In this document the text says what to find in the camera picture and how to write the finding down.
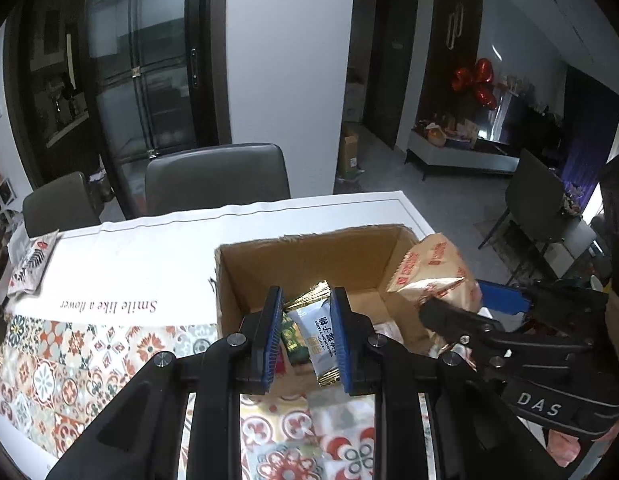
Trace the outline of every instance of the chair leg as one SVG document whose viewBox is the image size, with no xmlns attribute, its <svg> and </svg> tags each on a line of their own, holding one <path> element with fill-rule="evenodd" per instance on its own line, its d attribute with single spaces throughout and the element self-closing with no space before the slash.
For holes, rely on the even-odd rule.
<svg viewBox="0 0 619 480">
<path fill-rule="evenodd" d="M 543 261 L 543 257 L 545 256 L 545 253 L 547 252 L 548 248 L 549 248 L 549 243 L 546 243 L 543 245 L 543 248 L 541 249 L 541 252 L 540 252 L 541 263 Z M 535 267 L 531 267 L 531 270 L 529 271 L 529 274 L 528 274 L 528 278 L 531 278 L 531 275 L 534 273 L 535 270 L 536 270 Z"/>
<path fill-rule="evenodd" d="M 501 215 L 501 217 L 499 219 L 497 219 L 496 223 L 494 224 L 494 227 L 492 227 L 489 230 L 489 232 L 487 233 L 487 236 L 485 237 L 485 239 L 482 242 L 480 242 L 480 245 L 478 246 L 479 249 L 482 249 L 483 246 L 487 243 L 487 241 L 494 235 L 496 230 L 501 226 L 501 224 L 507 218 L 507 215 L 509 215 L 509 208 L 505 209 L 505 212 Z"/>
</svg>

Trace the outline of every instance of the sliding glass door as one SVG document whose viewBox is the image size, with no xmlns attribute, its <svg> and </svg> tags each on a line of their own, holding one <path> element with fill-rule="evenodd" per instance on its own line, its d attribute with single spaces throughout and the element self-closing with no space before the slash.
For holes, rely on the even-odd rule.
<svg viewBox="0 0 619 480">
<path fill-rule="evenodd" d="M 218 143 L 206 70 L 207 1 L 86 0 L 88 94 L 126 216 L 146 213 L 150 160 Z"/>
</svg>

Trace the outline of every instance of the gray leather chair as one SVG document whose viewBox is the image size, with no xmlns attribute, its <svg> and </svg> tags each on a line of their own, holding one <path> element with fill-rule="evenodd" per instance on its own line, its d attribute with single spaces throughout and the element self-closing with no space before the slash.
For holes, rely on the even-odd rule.
<svg viewBox="0 0 619 480">
<path fill-rule="evenodd" d="M 561 214 L 564 192 L 561 179 L 535 156 L 523 150 L 518 167 L 505 190 L 507 208 L 478 246 L 481 249 L 509 215 L 532 241 L 528 254 L 521 259 L 507 285 L 531 258 L 536 243 L 543 244 L 540 251 L 542 258 L 550 244 L 562 240 L 570 220 Z"/>
<path fill-rule="evenodd" d="M 69 231 L 100 224 L 84 174 L 67 174 L 39 187 L 22 202 L 22 216 L 30 237 L 60 229 Z"/>
<path fill-rule="evenodd" d="M 275 144 L 230 144 L 166 155 L 145 173 L 150 215 L 290 198 L 282 151 Z"/>
</svg>

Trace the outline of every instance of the white packet with red flower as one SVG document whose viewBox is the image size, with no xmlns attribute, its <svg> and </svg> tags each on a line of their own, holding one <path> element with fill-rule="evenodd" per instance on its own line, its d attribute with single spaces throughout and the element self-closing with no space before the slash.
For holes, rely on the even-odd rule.
<svg viewBox="0 0 619 480">
<path fill-rule="evenodd" d="M 33 294 L 36 292 L 57 239 L 58 231 L 56 230 L 33 240 L 25 257 L 12 273 L 7 288 L 7 296 L 12 298 L 20 293 Z"/>
</svg>

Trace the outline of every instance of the red balloon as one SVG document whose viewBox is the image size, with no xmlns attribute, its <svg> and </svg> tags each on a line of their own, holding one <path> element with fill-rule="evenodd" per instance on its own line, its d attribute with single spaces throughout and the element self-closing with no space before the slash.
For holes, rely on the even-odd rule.
<svg viewBox="0 0 619 480">
<path fill-rule="evenodd" d="M 481 106 L 489 108 L 490 110 L 496 110 L 496 97 L 492 94 L 485 85 L 478 84 L 474 86 L 474 95 Z"/>
<path fill-rule="evenodd" d="M 474 82 L 474 76 L 468 68 L 459 68 L 454 72 L 454 76 L 455 78 L 451 82 L 451 87 L 454 89 L 454 92 L 460 92 L 468 86 L 471 86 Z"/>
<path fill-rule="evenodd" d="M 476 82 L 491 83 L 493 79 L 494 69 L 492 68 L 492 62 L 486 57 L 481 57 L 476 62 Z"/>
</svg>

